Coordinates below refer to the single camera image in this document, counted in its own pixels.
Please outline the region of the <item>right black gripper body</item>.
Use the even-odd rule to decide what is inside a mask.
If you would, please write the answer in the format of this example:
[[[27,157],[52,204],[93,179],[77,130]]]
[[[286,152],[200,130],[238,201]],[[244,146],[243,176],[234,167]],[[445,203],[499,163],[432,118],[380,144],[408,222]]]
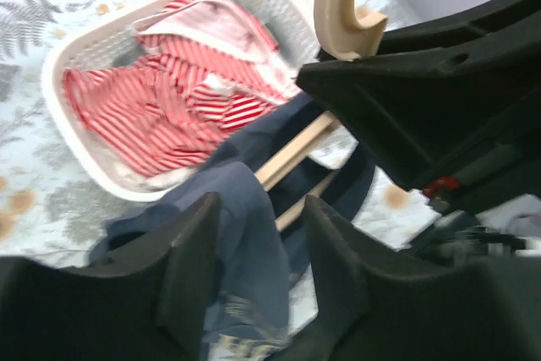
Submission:
[[[474,8],[385,33],[378,53],[392,67],[426,65],[461,73],[496,68],[531,68],[540,77],[540,0],[490,0]],[[465,260],[474,256],[532,253],[525,230],[540,225],[536,209],[510,212],[496,226],[479,214],[523,194],[476,189],[421,192],[449,223],[435,222],[416,235],[408,253],[426,260]]]

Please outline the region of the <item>blue tank top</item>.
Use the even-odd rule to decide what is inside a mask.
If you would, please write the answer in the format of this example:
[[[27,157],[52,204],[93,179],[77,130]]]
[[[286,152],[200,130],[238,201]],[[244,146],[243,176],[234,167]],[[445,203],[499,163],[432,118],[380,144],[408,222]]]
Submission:
[[[223,338],[254,356],[284,347],[289,292],[307,270],[309,252],[302,219],[284,233],[276,230],[275,219],[330,172],[305,159],[269,191],[254,174],[321,111],[310,96],[300,94],[253,121],[156,203],[107,221],[105,237],[90,251],[90,263],[164,226],[202,194],[215,192],[221,198],[216,274],[200,357],[207,359],[210,346]]]

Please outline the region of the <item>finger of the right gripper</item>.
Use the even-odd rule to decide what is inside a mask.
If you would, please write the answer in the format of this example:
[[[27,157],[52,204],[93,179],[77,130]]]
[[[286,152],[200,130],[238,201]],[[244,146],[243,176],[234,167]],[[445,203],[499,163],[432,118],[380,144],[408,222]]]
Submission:
[[[333,61],[305,66],[298,84],[404,189],[540,189],[540,77],[531,68]]]

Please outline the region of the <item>beige wooden hanger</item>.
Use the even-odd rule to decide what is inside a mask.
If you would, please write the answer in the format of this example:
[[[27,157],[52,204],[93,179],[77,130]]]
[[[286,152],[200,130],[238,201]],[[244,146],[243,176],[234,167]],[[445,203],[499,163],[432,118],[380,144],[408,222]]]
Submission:
[[[380,12],[357,8],[355,0],[314,0],[317,39],[325,52],[341,61],[374,56],[387,22]],[[320,114],[255,173],[264,190],[279,183],[339,125],[330,112]]]

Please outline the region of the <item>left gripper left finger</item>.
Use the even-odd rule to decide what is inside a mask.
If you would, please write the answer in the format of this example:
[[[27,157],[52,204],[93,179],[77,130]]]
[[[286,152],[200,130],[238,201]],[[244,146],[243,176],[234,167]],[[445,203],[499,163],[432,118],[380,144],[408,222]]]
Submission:
[[[198,359],[219,217],[208,193],[92,266],[2,258],[2,359]]]

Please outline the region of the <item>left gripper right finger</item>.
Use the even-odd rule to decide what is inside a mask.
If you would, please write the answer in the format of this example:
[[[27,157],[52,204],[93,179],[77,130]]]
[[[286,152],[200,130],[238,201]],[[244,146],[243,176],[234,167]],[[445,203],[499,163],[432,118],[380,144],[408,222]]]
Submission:
[[[318,314],[275,359],[539,359],[539,259],[440,267],[388,248],[317,197],[302,217]]]

